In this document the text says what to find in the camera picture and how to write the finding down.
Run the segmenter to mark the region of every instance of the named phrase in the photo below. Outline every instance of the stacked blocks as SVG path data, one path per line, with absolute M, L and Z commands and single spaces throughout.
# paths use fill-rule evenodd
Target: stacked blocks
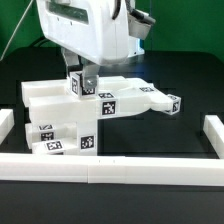
M 33 153 L 95 156 L 99 119 L 173 108 L 170 97 L 139 78 L 97 77 L 97 87 L 85 90 L 80 74 L 22 83 L 31 120 L 26 124 L 26 138 Z

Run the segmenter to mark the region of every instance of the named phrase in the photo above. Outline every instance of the white foam block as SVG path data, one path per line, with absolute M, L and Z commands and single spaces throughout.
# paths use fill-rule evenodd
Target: white foam block
M 205 116 L 203 130 L 220 159 L 224 159 L 224 125 L 216 115 Z
M 149 97 L 135 88 L 112 92 L 112 95 L 117 99 L 116 117 L 140 114 L 151 108 Z
M 224 186 L 224 160 L 0 154 L 0 180 Z
M 0 154 L 0 180 L 88 182 L 84 157 Z
M 77 141 L 73 138 L 55 139 L 44 142 L 37 142 L 32 144 L 33 154 L 63 154 L 63 155 L 77 155 Z
M 156 89 L 153 83 L 147 83 L 140 78 L 127 79 L 135 89 L 138 89 L 150 99 L 150 107 L 155 111 L 170 110 L 173 107 L 173 101 Z
M 125 183 L 123 157 L 97 157 L 88 166 L 88 183 Z
M 95 100 L 73 96 L 30 98 L 30 120 L 33 125 L 64 124 L 96 120 Z
M 14 126 L 13 110 L 0 110 L 0 144 L 4 141 L 12 127 Z
M 66 79 L 22 82 L 23 103 L 25 107 L 29 107 L 29 98 L 31 97 L 64 95 L 66 85 Z
M 25 125 L 25 130 L 29 149 L 32 148 L 32 143 L 61 138 L 76 139 L 77 136 L 76 123 L 42 126 L 33 126 L 29 123 Z
M 224 186 L 224 161 L 126 158 L 126 184 Z
M 99 92 L 117 91 L 130 88 L 132 84 L 123 76 L 100 77 Z

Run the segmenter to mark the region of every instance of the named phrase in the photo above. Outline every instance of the white plastic casing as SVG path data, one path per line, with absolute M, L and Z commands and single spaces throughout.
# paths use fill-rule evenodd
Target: white plastic casing
M 115 1 L 71 0 L 67 7 L 87 11 L 88 23 L 48 10 L 49 1 L 37 0 L 41 27 L 46 38 L 99 65 L 123 62 L 129 52 L 125 1 L 113 20 Z

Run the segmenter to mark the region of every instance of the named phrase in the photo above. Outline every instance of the white cable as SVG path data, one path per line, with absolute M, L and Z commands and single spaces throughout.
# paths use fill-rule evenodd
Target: white cable
M 11 38 L 9 39 L 9 41 L 8 41 L 6 47 L 5 47 L 5 50 L 4 50 L 3 53 L 2 53 L 2 56 L 1 56 L 0 61 L 2 61 L 2 60 L 4 59 L 4 56 L 5 56 L 6 52 L 7 52 L 7 50 L 8 50 L 8 48 L 9 48 L 10 44 L 12 43 L 13 38 L 15 37 L 15 35 L 16 35 L 16 33 L 17 33 L 17 31 L 18 31 L 20 25 L 21 25 L 21 23 L 23 22 L 24 18 L 26 17 L 26 15 L 27 15 L 27 13 L 28 13 L 30 7 L 31 7 L 32 4 L 33 4 L 33 2 L 34 2 L 34 0 L 31 0 L 31 1 L 30 1 L 30 3 L 29 3 L 29 5 L 27 6 L 25 12 L 23 13 L 23 15 L 22 15 L 22 17 L 21 17 L 19 23 L 17 24 L 17 26 L 16 26 L 16 28 L 15 28 L 15 30 L 14 30 L 14 32 L 13 32 Z

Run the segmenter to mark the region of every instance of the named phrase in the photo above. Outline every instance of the black table surface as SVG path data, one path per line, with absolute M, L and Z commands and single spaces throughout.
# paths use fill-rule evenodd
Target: black table surface
M 139 77 L 182 98 L 180 113 L 99 121 L 99 155 L 218 158 L 205 115 L 224 120 L 224 64 L 200 52 L 146 52 L 139 63 L 102 67 L 100 76 Z M 21 48 L 0 62 L 0 108 L 15 126 L 1 152 L 30 153 L 21 81 L 65 78 L 59 48 Z M 224 187 L 0 182 L 1 223 L 224 223 Z

